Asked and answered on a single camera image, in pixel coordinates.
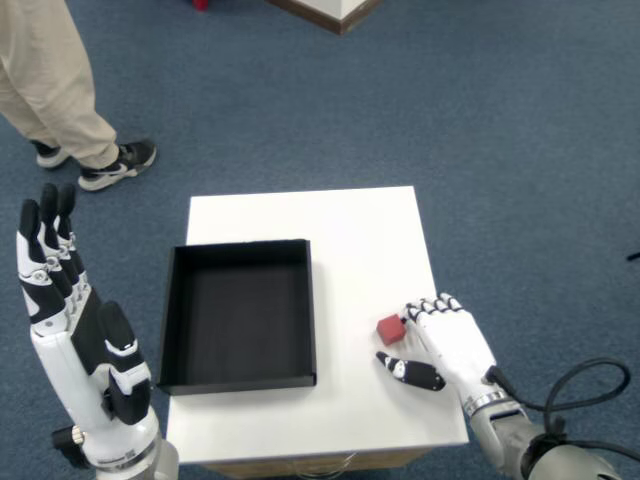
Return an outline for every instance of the wooden table base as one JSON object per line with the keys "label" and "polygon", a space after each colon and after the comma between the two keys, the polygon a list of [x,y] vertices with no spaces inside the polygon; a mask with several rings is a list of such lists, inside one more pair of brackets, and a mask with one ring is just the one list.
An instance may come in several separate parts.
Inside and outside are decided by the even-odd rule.
{"label": "wooden table base", "polygon": [[402,467],[422,457],[429,449],[363,452],[322,457],[204,465],[230,478],[261,478],[285,475],[322,474],[348,470]]}

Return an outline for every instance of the sneaker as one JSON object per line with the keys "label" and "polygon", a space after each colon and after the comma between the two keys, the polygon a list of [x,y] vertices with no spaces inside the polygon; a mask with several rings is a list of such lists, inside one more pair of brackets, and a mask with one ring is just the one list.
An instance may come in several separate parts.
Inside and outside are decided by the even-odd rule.
{"label": "sneaker", "polygon": [[33,143],[38,151],[36,162],[42,168],[52,169],[59,167],[70,157],[70,155],[60,147],[50,147],[36,140],[32,140],[31,143]]}
{"label": "sneaker", "polygon": [[119,182],[125,177],[135,177],[151,166],[156,158],[156,146],[149,140],[119,145],[118,158],[111,165],[100,168],[82,168],[78,185],[95,192]]}

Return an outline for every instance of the white table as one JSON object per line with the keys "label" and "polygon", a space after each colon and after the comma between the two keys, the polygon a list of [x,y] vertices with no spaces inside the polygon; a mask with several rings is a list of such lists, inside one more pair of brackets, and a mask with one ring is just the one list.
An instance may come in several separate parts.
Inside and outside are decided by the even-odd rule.
{"label": "white table", "polygon": [[375,353],[429,361],[414,337],[384,347],[379,319],[435,291],[413,187],[193,197],[187,244],[311,241],[318,384],[174,396],[181,463],[223,464],[468,441],[450,387],[402,385]]}

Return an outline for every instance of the black box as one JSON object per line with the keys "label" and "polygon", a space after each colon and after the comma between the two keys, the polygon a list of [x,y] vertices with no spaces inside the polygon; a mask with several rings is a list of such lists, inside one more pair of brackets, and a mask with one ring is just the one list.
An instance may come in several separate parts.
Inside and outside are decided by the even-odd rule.
{"label": "black box", "polygon": [[175,247],[160,361],[172,395],[315,385],[309,241]]}

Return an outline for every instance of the khaki pants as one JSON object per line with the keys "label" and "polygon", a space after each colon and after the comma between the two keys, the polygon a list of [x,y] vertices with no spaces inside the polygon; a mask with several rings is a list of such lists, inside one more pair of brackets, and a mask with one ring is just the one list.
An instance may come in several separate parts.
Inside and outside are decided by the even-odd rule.
{"label": "khaki pants", "polygon": [[85,167],[117,158],[116,132],[95,111],[91,66],[64,0],[0,0],[0,113],[29,140],[60,146]]}

